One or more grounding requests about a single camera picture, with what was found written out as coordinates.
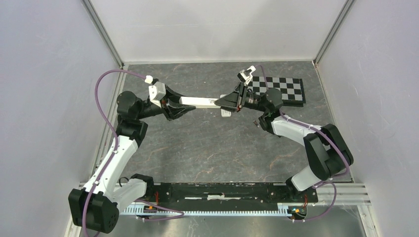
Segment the white remote control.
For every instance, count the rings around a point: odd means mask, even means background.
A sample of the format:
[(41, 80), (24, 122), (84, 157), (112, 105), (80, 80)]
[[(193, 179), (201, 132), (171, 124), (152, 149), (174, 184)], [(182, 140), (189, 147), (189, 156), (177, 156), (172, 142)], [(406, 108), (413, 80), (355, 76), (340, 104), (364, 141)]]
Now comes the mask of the white remote control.
[(232, 116), (232, 113), (230, 111), (227, 111), (225, 109), (221, 109), (221, 117), (222, 118), (230, 118)]

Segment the long white plastic bar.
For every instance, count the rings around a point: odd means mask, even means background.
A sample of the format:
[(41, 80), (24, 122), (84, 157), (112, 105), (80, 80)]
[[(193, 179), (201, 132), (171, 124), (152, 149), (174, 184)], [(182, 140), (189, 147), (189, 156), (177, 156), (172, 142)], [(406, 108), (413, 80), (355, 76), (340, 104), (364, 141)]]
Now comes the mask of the long white plastic bar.
[(185, 97), (182, 96), (179, 102), (183, 105), (194, 106), (196, 109), (220, 109), (221, 107), (215, 104), (216, 98), (204, 97)]

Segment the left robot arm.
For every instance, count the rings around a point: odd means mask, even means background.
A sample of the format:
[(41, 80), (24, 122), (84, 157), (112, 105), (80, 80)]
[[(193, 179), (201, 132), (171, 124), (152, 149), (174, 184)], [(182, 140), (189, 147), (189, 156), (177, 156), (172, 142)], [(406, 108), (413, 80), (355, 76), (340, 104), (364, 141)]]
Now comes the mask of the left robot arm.
[(110, 233), (120, 213), (138, 199), (155, 200), (154, 179), (133, 174), (128, 182), (115, 188), (127, 162), (144, 141), (148, 124), (144, 118), (163, 114), (168, 120), (177, 119), (196, 106), (183, 104), (183, 95), (165, 84), (149, 87), (149, 97), (142, 100), (131, 91), (117, 98), (118, 125), (111, 127), (114, 139), (99, 168), (81, 189), (72, 189), (68, 200), (72, 219), (85, 236), (88, 231)]

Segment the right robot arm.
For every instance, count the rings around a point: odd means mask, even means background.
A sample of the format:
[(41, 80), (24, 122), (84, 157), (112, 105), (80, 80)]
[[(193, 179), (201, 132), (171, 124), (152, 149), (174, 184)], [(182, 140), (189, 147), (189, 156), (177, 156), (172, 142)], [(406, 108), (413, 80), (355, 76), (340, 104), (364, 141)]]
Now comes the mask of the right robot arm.
[(310, 187), (318, 187), (335, 176), (345, 175), (354, 162), (335, 125), (312, 125), (283, 114), (280, 110), (284, 104), (282, 93), (276, 88), (258, 95), (241, 82), (233, 92), (214, 103), (230, 112), (238, 112), (242, 108), (262, 111), (258, 120), (264, 131), (288, 138), (305, 148), (308, 166), (286, 181), (285, 194), (291, 201), (299, 201)]

